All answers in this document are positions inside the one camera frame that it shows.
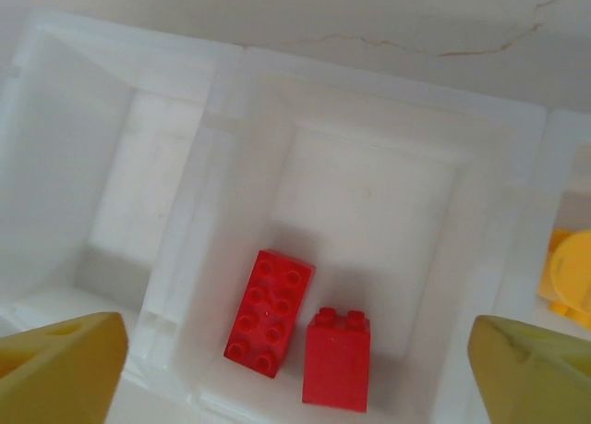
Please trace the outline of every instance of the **white plastic bin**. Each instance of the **white plastic bin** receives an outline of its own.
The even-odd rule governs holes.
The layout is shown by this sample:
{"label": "white plastic bin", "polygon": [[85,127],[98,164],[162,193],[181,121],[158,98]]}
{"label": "white plastic bin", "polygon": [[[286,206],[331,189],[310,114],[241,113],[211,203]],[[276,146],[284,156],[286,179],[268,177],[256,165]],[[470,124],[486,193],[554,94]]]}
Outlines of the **white plastic bin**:
{"label": "white plastic bin", "polygon": [[[0,321],[119,310],[126,379],[203,422],[484,419],[472,321],[535,311],[566,184],[535,164],[567,176],[584,116],[542,140],[531,104],[50,12],[12,64]],[[317,266],[275,380],[222,355],[260,248]],[[367,414],[301,404],[324,305],[371,320]]]}
{"label": "white plastic bin", "polygon": [[[591,229],[591,115],[553,112],[544,139],[544,160],[536,170],[540,195],[548,194],[544,204],[549,211],[542,228],[546,237],[550,228],[573,231]],[[542,212],[541,204],[537,207]],[[548,310],[547,303],[536,299],[532,322],[558,332],[591,340],[591,333]]]}

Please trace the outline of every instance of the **2x2 lego brick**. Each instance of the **2x2 lego brick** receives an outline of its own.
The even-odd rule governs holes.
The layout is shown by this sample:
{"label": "2x2 lego brick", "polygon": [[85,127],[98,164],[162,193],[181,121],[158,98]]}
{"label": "2x2 lego brick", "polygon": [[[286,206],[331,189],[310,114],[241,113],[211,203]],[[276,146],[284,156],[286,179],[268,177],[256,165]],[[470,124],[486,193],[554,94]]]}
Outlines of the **2x2 lego brick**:
{"label": "2x2 lego brick", "polygon": [[370,346],[363,312],[338,316],[335,309],[320,309],[306,331],[302,401],[366,412]]}

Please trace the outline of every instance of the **red lego brick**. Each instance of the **red lego brick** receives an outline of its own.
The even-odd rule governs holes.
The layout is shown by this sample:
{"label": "red lego brick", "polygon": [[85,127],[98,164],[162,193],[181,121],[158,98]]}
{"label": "red lego brick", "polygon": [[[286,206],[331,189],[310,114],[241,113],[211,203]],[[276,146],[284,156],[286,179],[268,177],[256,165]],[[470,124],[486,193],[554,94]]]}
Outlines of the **red lego brick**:
{"label": "red lego brick", "polygon": [[261,250],[223,355],[274,378],[314,270],[300,260]]}
{"label": "red lego brick", "polygon": [[366,412],[370,342],[363,312],[320,309],[306,331],[302,402]]}

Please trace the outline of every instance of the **yellow toy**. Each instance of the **yellow toy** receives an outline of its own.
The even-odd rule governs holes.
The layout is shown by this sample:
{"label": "yellow toy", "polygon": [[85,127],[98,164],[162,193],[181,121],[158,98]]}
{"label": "yellow toy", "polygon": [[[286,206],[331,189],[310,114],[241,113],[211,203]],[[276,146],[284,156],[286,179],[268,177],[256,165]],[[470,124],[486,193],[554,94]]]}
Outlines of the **yellow toy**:
{"label": "yellow toy", "polygon": [[537,293],[550,311],[591,331],[591,231],[552,233]]}
{"label": "yellow toy", "polygon": [[0,422],[104,422],[127,354],[118,313],[0,339]]}
{"label": "yellow toy", "polygon": [[480,316],[468,355],[492,424],[591,423],[590,342]]}

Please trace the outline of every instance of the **toy block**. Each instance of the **toy block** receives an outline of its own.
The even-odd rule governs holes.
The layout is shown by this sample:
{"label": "toy block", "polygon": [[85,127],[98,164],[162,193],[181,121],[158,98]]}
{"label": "toy block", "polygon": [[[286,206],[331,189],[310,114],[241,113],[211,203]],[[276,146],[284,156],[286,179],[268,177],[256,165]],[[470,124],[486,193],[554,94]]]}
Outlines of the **toy block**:
{"label": "toy block", "polygon": [[320,309],[306,331],[302,402],[366,412],[370,344],[363,312]]}
{"label": "toy block", "polygon": [[544,271],[542,278],[537,288],[537,295],[547,299],[548,301],[559,301],[560,297],[556,293],[554,284],[552,283],[552,277],[550,274],[550,261],[552,255],[556,249],[560,246],[565,239],[573,235],[574,232],[569,230],[556,229],[552,232],[548,243],[548,256],[546,257],[546,264],[544,265]]}
{"label": "toy block", "polygon": [[0,422],[104,422],[127,355],[119,313],[0,339]]}
{"label": "toy block", "polygon": [[562,304],[559,301],[550,302],[548,305],[548,310],[559,316],[568,318],[580,326],[585,327],[588,331],[591,331],[591,314],[589,313],[571,309],[569,306]]}
{"label": "toy block", "polygon": [[274,378],[314,270],[300,260],[261,250],[223,355]]}
{"label": "toy block", "polygon": [[591,342],[479,316],[468,356],[492,424],[591,422]]}

